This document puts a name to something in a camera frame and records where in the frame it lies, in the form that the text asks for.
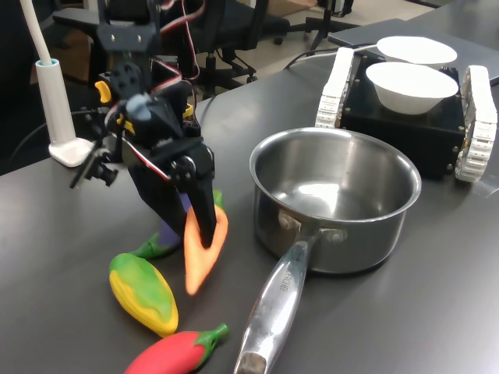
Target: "orange carrot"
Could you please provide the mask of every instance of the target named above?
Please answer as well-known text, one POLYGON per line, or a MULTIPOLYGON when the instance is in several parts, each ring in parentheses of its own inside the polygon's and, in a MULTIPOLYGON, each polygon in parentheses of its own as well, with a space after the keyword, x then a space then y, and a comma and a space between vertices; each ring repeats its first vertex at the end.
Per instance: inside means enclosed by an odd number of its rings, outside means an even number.
POLYGON ((228 219, 224 211, 215 206, 217 226, 210 248, 201 244, 200 227, 191 207, 187 212, 186 229, 184 232, 184 253, 186 258, 186 290, 194 295, 210 273, 220 255, 228 232, 228 219))

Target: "saucepan handle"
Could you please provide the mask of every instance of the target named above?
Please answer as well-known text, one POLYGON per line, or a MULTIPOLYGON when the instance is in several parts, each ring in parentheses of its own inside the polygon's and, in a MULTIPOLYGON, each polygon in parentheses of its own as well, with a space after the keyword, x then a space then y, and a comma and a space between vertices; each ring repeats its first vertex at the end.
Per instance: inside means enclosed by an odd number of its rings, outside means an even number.
POLYGON ((295 318, 316 240, 300 235, 272 270, 249 316, 234 374, 270 372, 295 318))

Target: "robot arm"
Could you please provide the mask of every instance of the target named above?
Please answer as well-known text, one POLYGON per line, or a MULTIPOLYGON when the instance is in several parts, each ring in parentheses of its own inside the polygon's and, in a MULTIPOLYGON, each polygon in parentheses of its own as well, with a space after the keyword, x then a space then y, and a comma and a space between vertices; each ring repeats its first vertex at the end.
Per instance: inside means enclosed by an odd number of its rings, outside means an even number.
POLYGON ((182 237, 186 212, 179 192, 186 193, 200 226, 201 242, 210 247, 217 223, 213 152, 204 144, 199 126, 183 124, 187 93, 176 91, 174 100, 168 97, 166 89, 181 80, 180 72, 159 62, 174 77, 155 86, 151 75, 151 56, 161 39, 161 4, 158 0, 99 0, 98 4, 97 35, 114 62, 109 84, 100 84, 105 85, 101 90, 108 91, 112 107, 101 125, 100 139, 71 187, 92 177, 111 185, 117 171, 105 164, 122 162, 122 147, 129 146, 138 160, 127 166, 143 201, 182 237), (103 139, 109 135, 116 137, 111 153, 102 150, 103 139))

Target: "white lamp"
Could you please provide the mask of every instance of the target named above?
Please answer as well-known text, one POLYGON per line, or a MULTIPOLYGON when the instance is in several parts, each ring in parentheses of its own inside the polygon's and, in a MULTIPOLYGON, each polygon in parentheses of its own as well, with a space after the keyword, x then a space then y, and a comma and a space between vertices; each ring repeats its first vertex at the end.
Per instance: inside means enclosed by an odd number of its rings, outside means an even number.
POLYGON ((50 57, 31 0, 20 0, 40 60, 36 63, 41 101, 44 106, 50 155, 68 167, 83 163, 92 142, 77 138, 59 61, 50 57))

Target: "yellow clip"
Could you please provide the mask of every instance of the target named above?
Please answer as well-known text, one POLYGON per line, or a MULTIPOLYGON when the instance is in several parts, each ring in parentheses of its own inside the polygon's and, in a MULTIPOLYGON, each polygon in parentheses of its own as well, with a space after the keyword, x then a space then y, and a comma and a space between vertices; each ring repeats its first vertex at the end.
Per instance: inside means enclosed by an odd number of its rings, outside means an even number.
MULTIPOLYGON (((116 120, 116 123, 118 125, 121 125, 123 122, 123 115, 119 115, 119 118, 116 120)), ((125 125, 123 126, 125 130, 130 131, 133 135, 135 135, 135 129, 133 128, 132 122, 130 121, 125 121, 125 125)))
POLYGON ((96 82, 95 88, 97 88, 99 93, 101 94, 102 104, 107 104, 111 101, 111 90, 109 90, 109 86, 106 84, 106 82, 102 80, 96 82))
POLYGON ((184 111, 183 118, 192 117, 194 115, 194 107, 191 104, 187 104, 187 109, 184 111))

